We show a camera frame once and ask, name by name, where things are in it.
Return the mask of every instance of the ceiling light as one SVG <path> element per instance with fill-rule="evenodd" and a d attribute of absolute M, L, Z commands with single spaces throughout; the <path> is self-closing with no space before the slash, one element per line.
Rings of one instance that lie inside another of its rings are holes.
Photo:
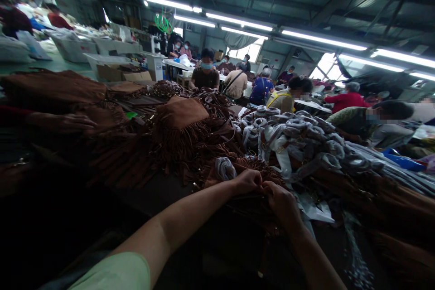
<path fill-rule="evenodd" d="M 377 63 L 377 62 L 374 62 L 374 61 L 369 61 L 369 60 L 365 60 L 365 59 L 355 58 L 355 57 L 348 56 L 346 54 L 341 54 L 338 57 L 340 59 L 343 59 L 343 60 L 352 60 L 352 61 L 355 61 L 355 62 L 358 62 L 358 63 L 362 63 L 362 64 L 366 64 L 366 65 L 369 65 L 369 66 L 373 66 L 373 67 L 377 67 L 377 68 L 381 68 L 381 69 L 386 69 L 386 70 L 394 71 L 394 72 L 397 72 L 397 73 L 400 73 L 400 72 L 404 71 L 403 68 L 397 68 L 397 67 L 393 67 L 393 66 L 388 66 L 386 64 Z"/>
<path fill-rule="evenodd" d="M 252 34 L 252 33 L 248 33 L 248 32 L 245 32 L 245 31 L 240 31 L 240 30 L 238 30 L 238 29 L 231 29 L 231 28 L 228 28 L 228 27 L 225 27 L 225 26 L 221 26 L 221 28 L 222 28 L 222 30 L 225 30 L 225 31 L 227 31 L 227 32 L 232 32 L 232 33 L 237 33 L 237 34 L 242 34 L 242 35 L 252 36 L 252 37 L 256 37 L 256 38 L 258 38 L 258 39 L 265 39 L 265 40 L 269 39 L 269 38 L 266 37 L 266 36 L 261 36 L 261 35 L 257 35 L 257 34 Z"/>
<path fill-rule="evenodd" d="M 367 50 L 367 47 L 364 47 L 364 46 L 360 46 L 360 45 L 356 45 L 356 44 L 350 44 L 350 43 L 344 43 L 344 42 L 339 42 L 339 41 L 334 41 L 334 40 L 330 40 L 330 39 L 324 39 L 324 38 L 320 38 L 320 37 L 317 37 L 317 36 L 311 36 L 311 35 L 307 35 L 307 34 L 296 33 L 296 32 L 292 32 L 292 31 L 288 31 L 288 30 L 283 30 L 282 33 L 285 34 L 285 35 L 297 37 L 297 38 L 300 38 L 300 39 L 308 39 L 308 40 L 311 40 L 311 41 L 320 42 L 320 43 L 326 43 L 326 44 L 331 44 L 331 45 L 336 45 L 336 46 L 339 46 L 339 47 L 342 47 L 342 48 L 349 48 L 349 49 L 356 50 L 356 51 Z"/>
<path fill-rule="evenodd" d="M 207 23 L 207 22 L 204 22 L 204 21 L 201 21 L 201 20 L 192 19 L 192 18 L 189 18 L 189 17 L 181 17 L 181 16 L 174 15 L 174 18 L 178 19 L 178 20 L 185 21 L 185 22 L 193 23 L 193 24 L 199 24 L 199 25 L 204 25 L 204 26 L 213 27 L 213 28 L 216 27 L 215 24 Z"/>
<path fill-rule="evenodd" d="M 184 5 L 178 2 L 173 2 L 173 1 L 169 1 L 169 0 L 147 0 L 148 2 L 153 2 L 153 3 L 157 3 L 159 5 L 165 5 L 168 7 L 174 7 L 177 9 L 183 9 L 183 10 L 188 10 L 188 11 L 193 11 L 193 8 L 189 5 Z"/>
<path fill-rule="evenodd" d="M 207 17 L 210 17 L 210 18 L 224 20 L 224 21 L 229 22 L 229 23 L 240 24 L 241 27 L 243 27 L 243 26 L 249 26 L 249 27 L 256 28 L 256 29 L 263 29 L 263 30 L 266 30 L 266 31 L 269 31 L 269 32 L 271 32 L 273 30 L 273 28 L 269 27 L 269 26 L 264 26 L 264 25 L 259 25 L 259 24 L 255 24 L 255 23 L 250 23 L 250 22 L 246 22 L 246 21 L 243 21 L 243 20 L 238 20 L 238 19 L 234 19 L 234 18 L 230 18 L 230 17 L 219 16 L 219 15 L 210 14 L 210 13 L 206 13 L 206 15 L 207 15 Z"/>
<path fill-rule="evenodd" d="M 422 73 L 419 73 L 419 72 L 413 72 L 413 73 L 410 73 L 410 75 L 414 76 L 414 77 L 418 77 L 418 78 L 424 78 L 424 79 L 429 79 L 429 80 L 435 81 L 435 76 L 434 75 L 426 75 L 426 74 L 422 74 Z"/>
<path fill-rule="evenodd" d="M 383 49 L 378 49 L 374 55 L 380 55 L 387 58 L 392 58 L 396 60 L 406 61 L 409 63 L 415 63 L 421 66 L 431 67 L 435 68 L 435 61 L 424 59 L 416 56 L 411 56 L 408 54 L 400 53 L 400 52 L 394 52 L 394 51 L 388 51 Z"/>

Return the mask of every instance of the forearm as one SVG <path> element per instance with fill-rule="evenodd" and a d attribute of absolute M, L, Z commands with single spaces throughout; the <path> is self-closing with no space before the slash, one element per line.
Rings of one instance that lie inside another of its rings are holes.
<path fill-rule="evenodd" d="M 308 229 L 301 225 L 288 230 L 296 257 L 305 272 L 310 290 L 343 290 L 343 281 Z"/>

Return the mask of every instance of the green sleeve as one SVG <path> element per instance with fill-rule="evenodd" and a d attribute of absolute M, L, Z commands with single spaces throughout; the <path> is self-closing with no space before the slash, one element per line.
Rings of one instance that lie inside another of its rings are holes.
<path fill-rule="evenodd" d="M 353 118 L 357 112 L 358 107 L 350 106 L 334 113 L 328 119 L 326 119 L 326 121 L 332 123 L 334 126 L 337 127 L 342 123 L 346 122 L 347 120 Z"/>
<path fill-rule="evenodd" d="M 70 290 L 149 290 L 150 268 L 137 253 L 124 252 L 103 259 L 74 283 Z"/>

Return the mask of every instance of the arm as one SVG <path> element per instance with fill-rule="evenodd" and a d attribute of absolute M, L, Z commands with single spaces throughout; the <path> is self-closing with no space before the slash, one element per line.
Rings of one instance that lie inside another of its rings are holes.
<path fill-rule="evenodd" d="M 339 94 L 339 95 L 336 95 L 333 97 L 325 97 L 325 102 L 326 103 L 337 103 L 337 102 L 343 101 L 344 95 L 345 94 Z"/>
<path fill-rule="evenodd" d="M 345 290 L 346 286 L 319 244 L 304 226 L 298 204 L 287 190 L 271 181 L 263 183 L 272 211 L 276 214 L 293 245 L 311 290 Z"/>
<path fill-rule="evenodd" d="M 232 196 L 260 190 L 261 175 L 246 170 L 231 181 L 187 196 L 145 223 L 111 254 L 136 252 L 150 267 L 151 288 L 171 256 Z"/>

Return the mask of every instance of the red shirt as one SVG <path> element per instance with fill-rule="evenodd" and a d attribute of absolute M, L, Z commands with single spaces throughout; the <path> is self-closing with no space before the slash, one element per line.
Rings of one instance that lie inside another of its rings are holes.
<path fill-rule="evenodd" d="M 355 92 L 339 94 L 333 97 L 325 97 L 325 102 L 334 103 L 332 114 L 350 106 L 370 107 L 370 104 L 366 103 L 361 95 Z"/>
<path fill-rule="evenodd" d="M 74 28 L 71 27 L 67 23 L 67 21 L 65 19 L 63 19 L 61 16 L 59 16 L 58 14 L 49 13 L 47 16 L 48 16 L 48 19 L 49 19 L 51 25 L 53 25 L 54 27 L 66 28 L 66 29 L 74 30 Z"/>

